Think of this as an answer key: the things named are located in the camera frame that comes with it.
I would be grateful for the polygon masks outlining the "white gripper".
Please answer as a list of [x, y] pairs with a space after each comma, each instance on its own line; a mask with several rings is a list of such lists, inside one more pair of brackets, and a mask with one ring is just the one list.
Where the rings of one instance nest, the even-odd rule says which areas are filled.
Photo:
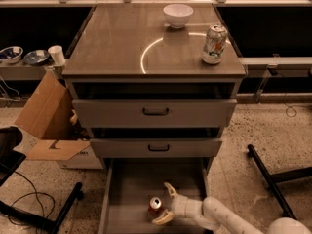
[[172, 199], [170, 210], [164, 210], [159, 217], [152, 220], [155, 225], [163, 225], [172, 221], [175, 217], [189, 219], [204, 219], [203, 202], [178, 195], [176, 189], [168, 182], [164, 183]]

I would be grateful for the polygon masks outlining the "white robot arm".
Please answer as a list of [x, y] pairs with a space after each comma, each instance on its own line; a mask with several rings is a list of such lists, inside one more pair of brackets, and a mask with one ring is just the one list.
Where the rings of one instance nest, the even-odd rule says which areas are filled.
[[180, 195], [167, 182], [164, 183], [171, 197], [169, 210], [163, 212], [152, 223], [163, 225], [175, 218], [191, 219], [198, 226], [216, 231], [224, 226], [231, 234], [312, 234], [301, 222], [281, 217], [274, 220], [263, 233], [224, 206], [217, 198], [208, 196], [203, 201]]

